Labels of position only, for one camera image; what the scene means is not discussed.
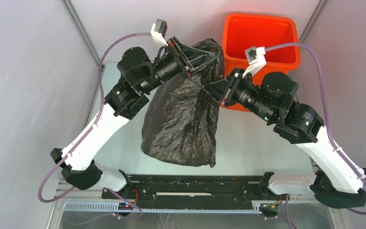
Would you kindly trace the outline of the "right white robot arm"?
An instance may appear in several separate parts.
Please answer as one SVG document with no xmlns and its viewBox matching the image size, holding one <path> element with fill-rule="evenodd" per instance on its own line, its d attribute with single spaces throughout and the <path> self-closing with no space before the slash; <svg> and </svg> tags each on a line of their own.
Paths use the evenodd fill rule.
<svg viewBox="0 0 366 229">
<path fill-rule="evenodd" d="M 219 104 L 240 104 L 273 125 L 275 133 L 304 150 L 319 166 L 317 172 L 307 175 L 264 173 L 258 186 L 260 197 L 294 194 L 314 197 L 336 209 L 363 207 L 366 191 L 361 176 L 366 177 L 366 168 L 349 166 L 345 153 L 333 149 L 322 117 L 311 106 L 294 100 L 298 87 L 283 72 L 268 73 L 261 85 L 254 85 L 250 74 L 235 68 L 204 88 Z"/>
</svg>

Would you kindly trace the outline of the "black plastic trash bag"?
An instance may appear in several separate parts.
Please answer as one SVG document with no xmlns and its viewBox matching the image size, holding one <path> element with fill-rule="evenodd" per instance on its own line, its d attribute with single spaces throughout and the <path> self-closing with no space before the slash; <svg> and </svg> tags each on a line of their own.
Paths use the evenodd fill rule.
<svg viewBox="0 0 366 229">
<path fill-rule="evenodd" d="M 214 167 L 219 104 L 203 86 L 223 78 L 223 50 L 211 38 L 193 47 L 216 59 L 192 77 L 179 74 L 157 88 L 145 113 L 141 150 L 166 163 Z"/>
</svg>

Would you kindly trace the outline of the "orange plastic trash bin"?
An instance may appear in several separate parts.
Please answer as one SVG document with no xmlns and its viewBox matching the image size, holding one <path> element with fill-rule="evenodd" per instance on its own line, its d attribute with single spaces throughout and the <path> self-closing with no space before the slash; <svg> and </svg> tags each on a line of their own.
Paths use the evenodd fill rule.
<svg viewBox="0 0 366 229">
<path fill-rule="evenodd" d="M 290 18 L 231 13 L 224 22 L 222 49 L 224 68 L 227 76 L 233 68 L 246 68 L 248 61 L 245 50 L 250 47 L 272 47 L 283 43 L 298 42 L 295 22 Z M 299 47 L 285 47 L 268 51 L 267 64 L 252 79 L 260 85 L 263 77 L 270 72 L 289 73 L 299 67 L 301 52 Z"/>
</svg>

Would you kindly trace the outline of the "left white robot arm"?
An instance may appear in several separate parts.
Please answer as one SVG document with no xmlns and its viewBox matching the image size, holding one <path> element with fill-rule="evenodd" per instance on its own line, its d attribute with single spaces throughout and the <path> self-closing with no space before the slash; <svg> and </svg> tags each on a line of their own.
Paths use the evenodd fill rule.
<svg viewBox="0 0 366 229">
<path fill-rule="evenodd" d="M 142 47 L 126 50 L 117 65 L 121 77 L 108 94 L 101 93 L 96 116 L 67 147 L 52 150 L 67 183 L 80 190 L 111 189 L 122 199 L 130 196 L 126 175 L 100 167 L 95 155 L 149 102 L 151 91 L 177 75 L 193 76 L 217 60 L 216 53 L 185 45 L 176 37 L 166 40 L 163 48 L 165 55 L 154 62 Z"/>
</svg>

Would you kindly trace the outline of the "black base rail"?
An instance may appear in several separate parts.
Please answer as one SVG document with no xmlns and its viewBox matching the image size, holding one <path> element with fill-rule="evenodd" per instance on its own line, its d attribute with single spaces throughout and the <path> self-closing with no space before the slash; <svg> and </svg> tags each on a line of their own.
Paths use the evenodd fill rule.
<svg viewBox="0 0 366 229">
<path fill-rule="evenodd" d="M 102 198 L 117 200 L 120 195 L 150 209 L 250 209 L 258 203 L 263 208 L 284 204 L 287 195 L 274 194 L 266 183 L 262 176 L 129 174 L 126 186 L 116 194 L 104 189 Z"/>
</svg>

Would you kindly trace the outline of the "small electronics board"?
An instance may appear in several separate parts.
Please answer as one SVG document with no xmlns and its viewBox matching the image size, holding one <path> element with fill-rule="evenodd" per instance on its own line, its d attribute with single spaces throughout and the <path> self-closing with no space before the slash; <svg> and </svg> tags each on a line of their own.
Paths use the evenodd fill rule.
<svg viewBox="0 0 366 229">
<path fill-rule="evenodd" d="M 119 202 L 118 210 L 134 210 L 135 207 L 131 203 L 128 202 Z"/>
</svg>

